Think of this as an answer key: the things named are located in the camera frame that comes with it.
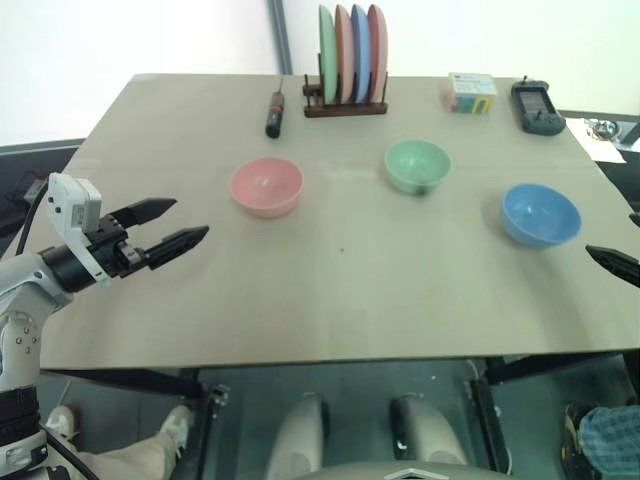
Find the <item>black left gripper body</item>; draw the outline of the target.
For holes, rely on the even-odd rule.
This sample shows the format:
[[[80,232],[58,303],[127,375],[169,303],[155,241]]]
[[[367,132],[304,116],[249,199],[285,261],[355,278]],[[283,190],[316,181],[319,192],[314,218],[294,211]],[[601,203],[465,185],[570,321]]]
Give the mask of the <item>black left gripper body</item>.
[[[109,213],[95,231],[86,233],[89,252],[111,278],[125,278],[148,265],[145,251],[128,243],[127,229],[134,225],[130,213]]]

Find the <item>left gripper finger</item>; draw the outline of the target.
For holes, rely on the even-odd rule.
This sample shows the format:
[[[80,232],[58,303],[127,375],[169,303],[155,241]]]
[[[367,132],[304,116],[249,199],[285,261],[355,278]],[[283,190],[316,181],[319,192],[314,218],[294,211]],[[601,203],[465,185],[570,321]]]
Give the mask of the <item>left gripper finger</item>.
[[[116,230],[126,230],[143,225],[162,216],[177,203],[173,198],[146,198],[106,215],[106,225]]]
[[[181,229],[147,249],[146,266],[155,270],[195,248],[209,232],[208,226]]]

